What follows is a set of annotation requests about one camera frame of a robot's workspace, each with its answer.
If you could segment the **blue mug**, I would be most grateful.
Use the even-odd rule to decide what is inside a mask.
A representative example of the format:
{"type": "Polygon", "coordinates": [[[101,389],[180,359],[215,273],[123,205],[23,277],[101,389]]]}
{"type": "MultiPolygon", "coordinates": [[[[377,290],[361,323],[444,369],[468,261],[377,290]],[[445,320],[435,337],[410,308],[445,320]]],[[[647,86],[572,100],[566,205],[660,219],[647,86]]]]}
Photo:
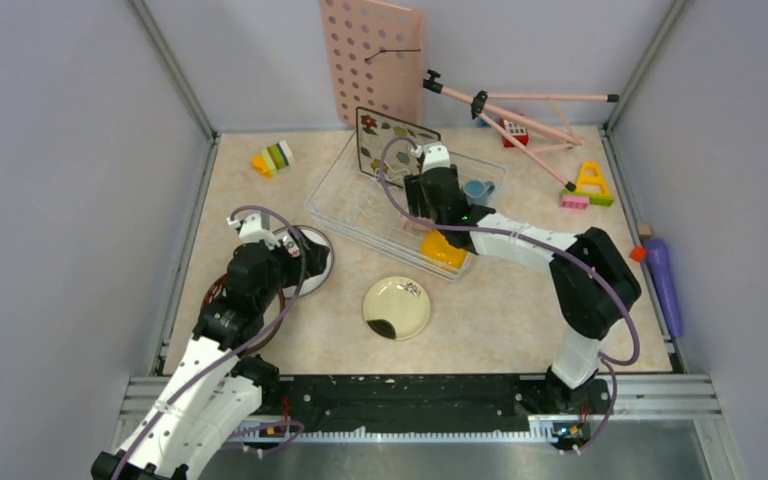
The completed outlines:
{"type": "Polygon", "coordinates": [[[496,185],[492,181],[469,180],[462,188],[469,205],[487,206],[492,203],[496,185]]]}

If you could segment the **yellow bowl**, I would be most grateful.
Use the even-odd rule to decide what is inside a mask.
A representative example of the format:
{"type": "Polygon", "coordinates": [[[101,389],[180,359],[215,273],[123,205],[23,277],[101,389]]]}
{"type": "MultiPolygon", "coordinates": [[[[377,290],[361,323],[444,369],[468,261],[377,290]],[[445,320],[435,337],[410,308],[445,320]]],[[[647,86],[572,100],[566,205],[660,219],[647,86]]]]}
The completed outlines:
{"type": "Polygon", "coordinates": [[[438,230],[431,230],[423,237],[419,251],[426,263],[449,273],[460,270],[468,254],[466,250],[452,246],[438,230]]]}

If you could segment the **red rimmed white plate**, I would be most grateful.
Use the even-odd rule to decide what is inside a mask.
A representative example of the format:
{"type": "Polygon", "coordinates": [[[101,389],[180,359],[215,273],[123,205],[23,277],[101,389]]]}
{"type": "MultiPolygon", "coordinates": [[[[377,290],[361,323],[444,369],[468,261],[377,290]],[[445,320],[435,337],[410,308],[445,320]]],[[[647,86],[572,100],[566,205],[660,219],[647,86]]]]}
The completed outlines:
{"type": "MultiPolygon", "coordinates": [[[[200,320],[226,319],[228,321],[232,320],[233,316],[236,314],[236,311],[232,309],[229,293],[225,287],[226,280],[227,275],[223,274],[207,289],[201,302],[199,312],[200,320]]],[[[285,307],[285,304],[285,295],[283,292],[279,291],[261,315],[250,319],[239,320],[238,324],[243,327],[243,338],[239,340],[239,343],[242,344],[257,333],[264,331],[267,324],[278,316],[281,310],[285,307]]],[[[262,350],[275,337],[280,327],[281,324],[278,324],[271,331],[264,334],[257,342],[252,343],[250,347],[244,351],[244,355],[253,355],[262,350]]]]}

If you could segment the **square floral plate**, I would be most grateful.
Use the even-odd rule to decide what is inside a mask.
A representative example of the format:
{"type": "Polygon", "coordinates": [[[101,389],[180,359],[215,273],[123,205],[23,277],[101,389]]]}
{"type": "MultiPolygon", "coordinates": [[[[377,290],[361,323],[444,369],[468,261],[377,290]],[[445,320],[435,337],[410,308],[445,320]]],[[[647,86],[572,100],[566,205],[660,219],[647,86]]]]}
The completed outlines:
{"type": "Polygon", "coordinates": [[[422,125],[369,108],[355,110],[356,159],[362,174],[376,178],[383,169],[387,182],[403,187],[406,175],[420,172],[421,162],[412,153],[414,144],[441,140],[441,134],[422,125]]]}

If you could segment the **cream small leaf plate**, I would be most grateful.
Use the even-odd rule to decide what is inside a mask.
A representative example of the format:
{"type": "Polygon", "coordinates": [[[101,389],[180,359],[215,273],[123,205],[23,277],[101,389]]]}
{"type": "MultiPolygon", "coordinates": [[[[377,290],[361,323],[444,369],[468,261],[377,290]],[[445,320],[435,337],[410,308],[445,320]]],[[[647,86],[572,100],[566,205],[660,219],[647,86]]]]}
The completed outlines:
{"type": "Polygon", "coordinates": [[[377,335],[404,341],[422,332],[431,318],[432,302],[416,280],[390,276],[375,282],[362,302],[367,327],[377,335]]]}

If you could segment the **pink mug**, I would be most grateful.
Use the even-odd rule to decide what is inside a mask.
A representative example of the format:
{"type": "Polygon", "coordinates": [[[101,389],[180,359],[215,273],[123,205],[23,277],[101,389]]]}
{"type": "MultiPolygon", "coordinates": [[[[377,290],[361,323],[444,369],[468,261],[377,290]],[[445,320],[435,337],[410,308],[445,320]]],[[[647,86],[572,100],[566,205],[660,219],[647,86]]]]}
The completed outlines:
{"type": "Polygon", "coordinates": [[[400,229],[412,232],[428,232],[433,229],[433,224],[427,219],[411,215],[402,215],[400,218],[400,229]]]}

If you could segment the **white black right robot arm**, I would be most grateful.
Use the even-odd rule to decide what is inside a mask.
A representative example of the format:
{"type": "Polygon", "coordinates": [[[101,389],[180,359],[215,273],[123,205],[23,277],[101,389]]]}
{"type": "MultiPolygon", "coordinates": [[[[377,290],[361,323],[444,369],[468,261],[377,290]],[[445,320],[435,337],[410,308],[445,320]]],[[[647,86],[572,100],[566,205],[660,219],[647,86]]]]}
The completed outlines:
{"type": "Polygon", "coordinates": [[[546,397],[572,412],[605,360],[604,348],[619,322],[629,322],[641,286],[610,235],[597,227],[581,233],[543,230],[470,201],[455,167],[435,167],[404,179],[407,215],[438,230],[469,253],[509,261],[544,277],[566,322],[562,346],[546,374],[546,397]]]}

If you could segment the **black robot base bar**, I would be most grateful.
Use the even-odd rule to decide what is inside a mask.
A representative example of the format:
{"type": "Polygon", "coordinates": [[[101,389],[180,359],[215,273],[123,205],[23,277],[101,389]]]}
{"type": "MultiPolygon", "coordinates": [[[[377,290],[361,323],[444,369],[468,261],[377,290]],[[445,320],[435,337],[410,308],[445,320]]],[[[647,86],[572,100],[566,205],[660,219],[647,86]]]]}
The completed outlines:
{"type": "Polygon", "coordinates": [[[264,394],[260,415],[300,417],[305,409],[452,406],[493,411],[520,404],[529,413],[578,414],[560,409],[543,374],[413,374],[283,376],[264,394]]]}

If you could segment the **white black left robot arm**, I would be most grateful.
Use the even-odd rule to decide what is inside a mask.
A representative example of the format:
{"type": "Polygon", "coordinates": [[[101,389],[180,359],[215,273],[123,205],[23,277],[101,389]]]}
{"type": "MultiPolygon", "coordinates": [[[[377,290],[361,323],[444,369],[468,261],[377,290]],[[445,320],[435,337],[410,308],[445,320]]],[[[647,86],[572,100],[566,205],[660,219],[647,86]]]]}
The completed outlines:
{"type": "Polygon", "coordinates": [[[245,418],[277,407],[278,369],[256,354],[269,337],[265,314],[321,286],[334,252],[307,226],[276,238],[273,248],[260,241],[234,250],[224,290],[201,309],[175,373],[117,451],[97,456],[92,478],[196,479],[245,418]]]}

